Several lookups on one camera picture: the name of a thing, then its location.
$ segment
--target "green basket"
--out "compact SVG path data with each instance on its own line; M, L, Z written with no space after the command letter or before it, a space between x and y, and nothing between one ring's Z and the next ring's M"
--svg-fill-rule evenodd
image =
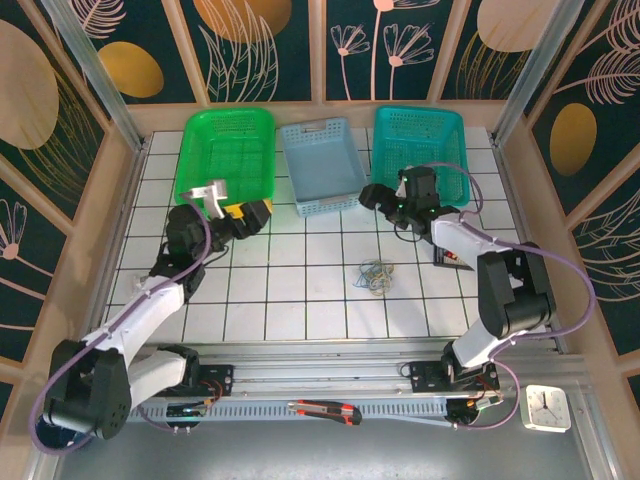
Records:
M211 180L227 183L220 205L272 198L275 189L275 122L262 108L206 110L189 119L176 174L175 200Z

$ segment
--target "white tile floor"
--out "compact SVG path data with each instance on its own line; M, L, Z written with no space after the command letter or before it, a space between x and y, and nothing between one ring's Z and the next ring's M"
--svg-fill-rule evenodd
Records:
M354 129L370 172L372 129ZM485 209L477 226L516 240L513 218L486 132L467 128L469 169ZM106 318L133 295L155 261L170 206L182 132L156 132L125 238ZM477 318L473 272L433 265L433 248L398 240L391 224L364 208L300 218L293 204L281 142L276 142L273 217L260 235L230 244L211 264L188 305L150 343L218 343L345 338L452 337ZM395 264L384 298L357 288L358 265Z

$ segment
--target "light blue basket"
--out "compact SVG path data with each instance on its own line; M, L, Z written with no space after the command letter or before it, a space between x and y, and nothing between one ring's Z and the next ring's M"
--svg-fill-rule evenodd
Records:
M376 113L371 182L398 187L398 171L444 162L467 169L464 123L455 112L435 108L380 107ZM469 203L469 179L451 168L436 167L442 205Z
M367 178L346 118L288 125L280 134L298 215L359 204Z

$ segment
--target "teal basket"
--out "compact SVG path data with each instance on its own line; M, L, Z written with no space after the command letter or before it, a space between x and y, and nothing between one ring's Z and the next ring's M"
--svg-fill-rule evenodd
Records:
M373 135L371 182L398 188L398 171L444 162L467 170L462 117L435 108L380 107ZM447 167L435 167L442 205L469 203L469 179Z
M218 108L197 113L184 130L176 174L175 200L211 180L227 183L220 205L273 197L275 188L275 122L261 108ZM202 200L197 200L202 207Z

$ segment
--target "gold circle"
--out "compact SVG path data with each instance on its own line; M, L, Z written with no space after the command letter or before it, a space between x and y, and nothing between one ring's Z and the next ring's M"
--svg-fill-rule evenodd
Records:
M58 122L58 84L38 44L0 20L0 139L24 150L49 140Z
M164 76L158 62L133 43L109 43L98 51L98 56L116 88L126 95L152 97L164 87Z
M232 42L253 43L260 39L260 24L250 24L245 1L256 22L262 17L273 36L289 23L291 0L193 0L193 4L202 21L217 35ZM238 28L239 21L244 28Z
M551 129L551 164L560 175L575 175L589 160L598 125L593 112L580 103L564 107Z
M478 35L498 52L533 49L544 32L558 0L482 0Z

